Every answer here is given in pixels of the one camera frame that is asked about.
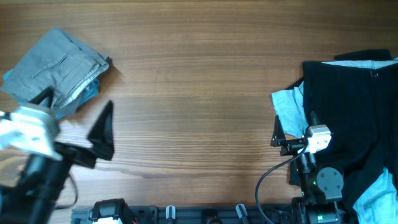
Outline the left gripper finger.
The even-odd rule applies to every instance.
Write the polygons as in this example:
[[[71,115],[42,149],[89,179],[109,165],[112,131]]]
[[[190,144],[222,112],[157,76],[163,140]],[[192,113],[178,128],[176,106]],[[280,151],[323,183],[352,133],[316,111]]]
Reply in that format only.
[[[114,155],[113,109],[114,103],[109,100],[87,135],[87,140],[93,145],[93,154],[107,161],[111,161]]]
[[[42,92],[40,92],[37,96],[29,101],[29,103],[34,105],[41,105],[46,108],[51,108],[53,103],[53,98],[55,96],[55,90],[53,87],[47,87]]]

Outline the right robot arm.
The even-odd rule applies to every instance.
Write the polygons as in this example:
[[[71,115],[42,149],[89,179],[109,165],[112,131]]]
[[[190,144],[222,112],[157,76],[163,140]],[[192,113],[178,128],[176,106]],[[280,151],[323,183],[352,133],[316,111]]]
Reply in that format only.
[[[298,139],[286,139],[278,116],[275,117],[271,146],[280,147],[281,156],[293,156],[298,172],[301,197],[292,199],[294,223],[341,223],[338,202],[342,199],[343,176],[333,167],[321,166],[315,154],[331,141],[329,128],[320,124],[315,113],[312,125]]]

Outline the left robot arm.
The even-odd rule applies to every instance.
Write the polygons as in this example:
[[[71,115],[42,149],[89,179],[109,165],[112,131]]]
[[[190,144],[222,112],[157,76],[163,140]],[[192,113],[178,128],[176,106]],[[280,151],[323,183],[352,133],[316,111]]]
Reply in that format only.
[[[113,110],[108,101],[87,135],[91,147],[58,142],[58,119],[48,87],[12,112],[1,112],[1,149],[14,147],[30,154],[17,184],[1,186],[1,223],[47,223],[64,209],[57,200],[74,165],[92,169],[97,159],[114,155]]]

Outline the grey shorts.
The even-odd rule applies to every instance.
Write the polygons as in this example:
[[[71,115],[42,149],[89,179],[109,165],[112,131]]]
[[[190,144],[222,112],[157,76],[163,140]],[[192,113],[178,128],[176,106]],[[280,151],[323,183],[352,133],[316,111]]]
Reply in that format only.
[[[72,115],[83,89],[109,69],[101,55],[75,36],[53,28],[19,60],[1,91],[28,102],[51,86],[55,90],[51,108],[57,114]]]

